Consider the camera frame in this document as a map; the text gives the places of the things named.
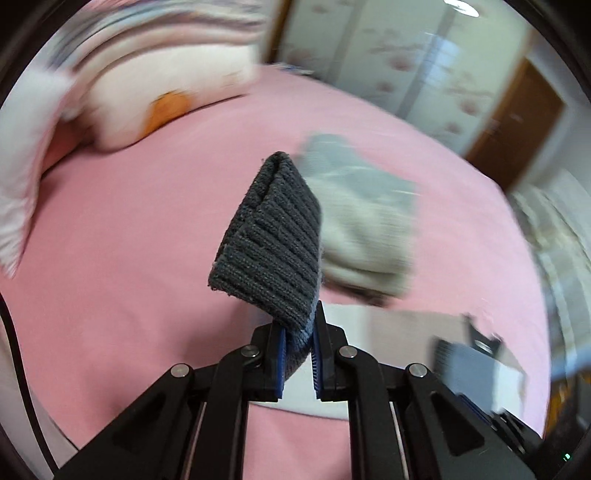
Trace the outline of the striped folded quilt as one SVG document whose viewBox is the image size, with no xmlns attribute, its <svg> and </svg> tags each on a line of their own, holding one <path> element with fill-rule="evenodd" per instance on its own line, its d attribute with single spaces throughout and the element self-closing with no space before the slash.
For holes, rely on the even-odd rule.
<svg viewBox="0 0 591 480">
<path fill-rule="evenodd" d="M 112 45 L 133 51 L 159 45 L 252 44 L 266 31 L 263 1 L 91 1 L 33 59 L 48 69 L 77 70 Z"/>
</svg>

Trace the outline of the dark wooden door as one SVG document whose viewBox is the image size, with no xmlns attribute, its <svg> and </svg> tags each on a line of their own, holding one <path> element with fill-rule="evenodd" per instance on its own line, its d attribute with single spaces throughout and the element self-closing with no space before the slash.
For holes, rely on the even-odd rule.
<svg viewBox="0 0 591 480">
<path fill-rule="evenodd" d="M 509 191 L 529 168 L 563 113 L 564 101 L 523 59 L 466 160 Z"/>
</svg>

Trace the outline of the pink bed blanket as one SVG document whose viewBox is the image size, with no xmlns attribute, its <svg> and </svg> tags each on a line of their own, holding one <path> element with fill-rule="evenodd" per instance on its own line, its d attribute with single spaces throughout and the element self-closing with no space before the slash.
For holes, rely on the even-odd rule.
<svg viewBox="0 0 591 480">
<path fill-rule="evenodd" d="M 550 390 L 541 288 L 497 185 L 408 123 L 320 82 L 263 68 L 246 96 L 176 120 L 111 154 L 81 150 L 42 181 L 21 264 L 1 291 L 27 379 L 83 446 L 169 367 L 217 362 L 256 313 L 208 288 L 223 233 L 263 160 L 314 133 L 342 136 L 413 181 L 410 293 L 379 309 L 327 290 L 329 322 L 382 362 L 415 361 L 412 330 L 469 314 L 526 375 L 521 419 L 544 428 Z"/>
</svg>

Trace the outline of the beige lace covered furniture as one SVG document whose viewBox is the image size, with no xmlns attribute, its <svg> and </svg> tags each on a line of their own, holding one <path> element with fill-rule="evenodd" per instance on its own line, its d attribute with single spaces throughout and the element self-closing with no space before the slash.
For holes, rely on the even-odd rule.
<svg viewBox="0 0 591 480">
<path fill-rule="evenodd" d="M 590 195 L 568 171 L 509 195 L 545 301 L 551 378 L 590 369 Z"/>
</svg>

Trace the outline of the colour-block knit sweater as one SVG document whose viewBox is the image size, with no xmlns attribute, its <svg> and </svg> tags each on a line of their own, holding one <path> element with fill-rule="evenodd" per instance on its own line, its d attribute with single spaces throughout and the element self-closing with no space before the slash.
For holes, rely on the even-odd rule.
<svg viewBox="0 0 591 480">
<path fill-rule="evenodd" d="M 277 409 L 345 420 L 342 403 L 315 397 L 310 377 L 312 328 L 322 313 L 382 362 L 423 363 L 443 373 L 453 392 L 487 413 L 522 414 L 526 374 L 515 355 L 482 334 L 468 316 L 381 310 L 318 301 L 321 207 L 290 157 L 264 161 L 224 233 L 208 285 L 252 305 L 257 321 L 274 319 L 283 333 Z"/>
</svg>

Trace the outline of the pink pillow orange print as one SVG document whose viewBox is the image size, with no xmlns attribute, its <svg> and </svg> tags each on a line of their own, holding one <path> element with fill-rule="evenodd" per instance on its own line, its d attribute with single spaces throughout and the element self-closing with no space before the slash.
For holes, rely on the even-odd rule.
<svg viewBox="0 0 591 480">
<path fill-rule="evenodd" d="M 81 118 L 98 149 L 120 150 L 194 110 L 245 95 L 258 77 L 254 45 L 156 49 L 93 81 L 83 96 Z"/>
</svg>

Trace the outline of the folded grey fleece garment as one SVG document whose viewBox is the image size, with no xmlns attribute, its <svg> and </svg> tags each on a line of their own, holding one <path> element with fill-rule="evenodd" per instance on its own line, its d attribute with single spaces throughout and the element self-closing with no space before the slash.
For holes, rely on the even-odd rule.
<svg viewBox="0 0 591 480">
<path fill-rule="evenodd" d="M 308 137 L 297 168 L 321 205 L 325 280 L 405 296 L 414 269 L 415 184 L 372 165 L 332 134 Z"/>
</svg>

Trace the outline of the floral sliding wardrobe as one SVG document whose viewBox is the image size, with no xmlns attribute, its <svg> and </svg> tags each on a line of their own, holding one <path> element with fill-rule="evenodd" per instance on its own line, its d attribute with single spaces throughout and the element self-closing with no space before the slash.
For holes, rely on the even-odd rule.
<svg viewBox="0 0 591 480">
<path fill-rule="evenodd" d="M 531 36 L 504 1 L 295 1 L 277 58 L 464 156 Z"/>
</svg>

